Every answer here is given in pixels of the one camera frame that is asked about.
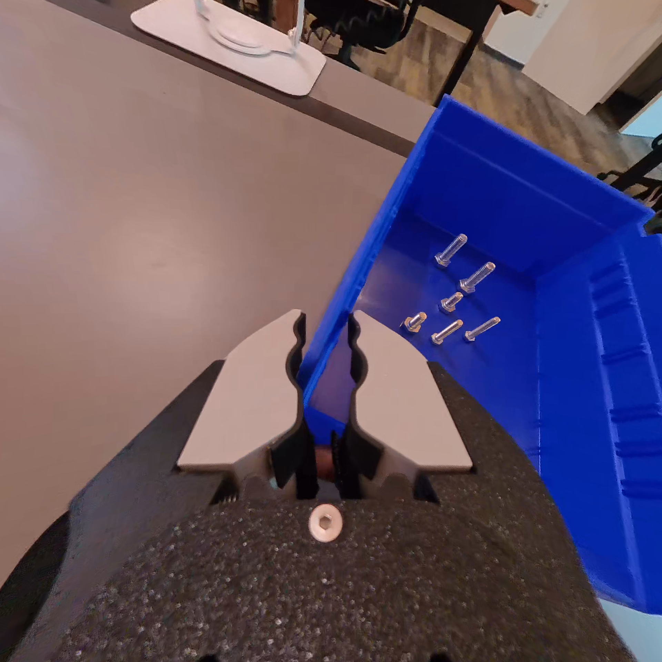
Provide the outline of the white monitor stand base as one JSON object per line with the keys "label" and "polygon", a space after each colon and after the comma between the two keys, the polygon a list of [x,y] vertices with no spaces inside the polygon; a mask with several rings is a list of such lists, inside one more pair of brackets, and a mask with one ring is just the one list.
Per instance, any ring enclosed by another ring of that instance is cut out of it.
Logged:
{"label": "white monitor stand base", "polygon": [[154,1],[130,20],[150,36],[292,97],[309,95],[326,63],[302,43],[303,1],[286,34],[216,1]]}

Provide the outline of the white cabinet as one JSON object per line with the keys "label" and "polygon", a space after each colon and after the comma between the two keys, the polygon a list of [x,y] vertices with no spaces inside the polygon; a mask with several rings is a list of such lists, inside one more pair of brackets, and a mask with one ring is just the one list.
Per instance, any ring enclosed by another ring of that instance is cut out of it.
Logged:
{"label": "white cabinet", "polygon": [[660,1],[509,1],[484,43],[588,114],[661,43]]}

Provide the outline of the black desk leg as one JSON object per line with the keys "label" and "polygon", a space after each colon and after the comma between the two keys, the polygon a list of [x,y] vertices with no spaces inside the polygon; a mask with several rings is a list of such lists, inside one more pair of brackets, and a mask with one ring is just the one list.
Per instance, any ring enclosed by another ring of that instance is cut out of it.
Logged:
{"label": "black desk leg", "polygon": [[478,46],[498,1],[446,1],[444,15],[469,30],[469,37],[459,51],[434,106],[438,107],[444,95],[450,95],[456,87],[471,56]]}

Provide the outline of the black chair base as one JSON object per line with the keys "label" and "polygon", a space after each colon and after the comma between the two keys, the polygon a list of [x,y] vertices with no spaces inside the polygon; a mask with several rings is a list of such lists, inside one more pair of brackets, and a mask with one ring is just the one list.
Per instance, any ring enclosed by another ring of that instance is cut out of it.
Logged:
{"label": "black chair base", "polygon": [[628,168],[625,172],[615,170],[602,172],[597,175],[601,181],[612,178],[610,186],[618,191],[625,192],[632,187],[642,187],[642,191],[634,198],[648,205],[656,214],[661,213],[661,180],[654,179],[649,173],[661,167],[661,134],[651,143],[649,154]]}

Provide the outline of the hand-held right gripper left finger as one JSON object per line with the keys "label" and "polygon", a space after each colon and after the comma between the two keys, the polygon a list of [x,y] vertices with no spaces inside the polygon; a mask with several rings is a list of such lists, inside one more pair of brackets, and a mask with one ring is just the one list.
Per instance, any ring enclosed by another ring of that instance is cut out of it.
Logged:
{"label": "hand-held right gripper left finger", "polygon": [[305,313],[290,310],[229,352],[178,470],[222,473],[244,500],[318,495],[314,440],[297,383],[306,326]]}

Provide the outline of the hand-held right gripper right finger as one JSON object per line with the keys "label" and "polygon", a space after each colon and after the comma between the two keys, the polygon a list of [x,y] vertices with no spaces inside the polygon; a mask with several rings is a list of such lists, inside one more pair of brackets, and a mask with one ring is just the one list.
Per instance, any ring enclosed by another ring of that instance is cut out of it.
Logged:
{"label": "hand-held right gripper right finger", "polygon": [[363,311],[348,318],[354,388],[341,436],[332,436],[343,500],[435,501],[430,477],[471,473],[473,461],[429,362]]}

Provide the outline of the cluster of silver bolts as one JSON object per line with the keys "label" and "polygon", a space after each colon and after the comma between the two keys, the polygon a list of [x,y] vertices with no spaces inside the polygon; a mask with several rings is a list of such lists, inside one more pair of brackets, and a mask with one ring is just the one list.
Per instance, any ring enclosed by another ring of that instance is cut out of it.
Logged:
{"label": "cluster of silver bolts", "polygon": [[[459,234],[449,243],[442,251],[434,255],[434,261],[439,268],[446,269],[452,258],[468,243],[468,237],[465,234]],[[484,281],[489,275],[495,272],[496,265],[492,261],[487,261],[474,273],[468,277],[459,279],[458,287],[455,292],[450,296],[445,297],[438,303],[438,309],[449,315],[456,311],[459,303],[465,298],[466,295],[474,294],[477,286]],[[417,312],[413,316],[409,316],[401,323],[401,328],[410,334],[418,333],[423,323],[427,319],[427,314],[423,311]],[[479,326],[466,330],[464,332],[464,340],[467,343],[475,342],[476,339],[488,332],[493,327],[501,323],[500,317],[492,317],[487,321],[481,323]],[[435,332],[430,336],[430,341],[435,346],[442,345],[450,336],[458,332],[463,327],[463,321],[456,319],[444,327],[441,331]]]}

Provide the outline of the blue plastic storage bin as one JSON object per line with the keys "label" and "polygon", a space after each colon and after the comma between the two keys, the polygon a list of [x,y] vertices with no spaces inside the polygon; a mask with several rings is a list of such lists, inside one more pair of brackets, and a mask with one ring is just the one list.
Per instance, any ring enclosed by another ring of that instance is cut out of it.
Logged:
{"label": "blue plastic storage bin", "polygon": [[[446,97],[352,258],[302,364],[304,405],[340,429],[345,324],[364,310],[436,361],[549,488],[596,590],[661,613],[661,235],[650,209]],[[439,268],[454,237],[468,243]],[[459,279],[495,272],[456,311]],[[418,333],[401,328],[423,311]],[[467,343],[464,332],[501,323]],[[442,345],[430,336],[456,319]]]}

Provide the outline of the black office chair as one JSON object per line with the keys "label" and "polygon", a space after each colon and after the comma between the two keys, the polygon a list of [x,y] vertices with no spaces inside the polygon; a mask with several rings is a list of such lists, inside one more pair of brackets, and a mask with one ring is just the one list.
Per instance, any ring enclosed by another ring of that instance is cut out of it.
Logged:
{"label": "black office chair", "polygon": [[352,49],[385,54],[402,41],[417,15],[421,1],[305,1],[305,10],[313,16],[310,30],[327,30],[341,39],[338,53],[331,58],[360,71],[352,61]]}

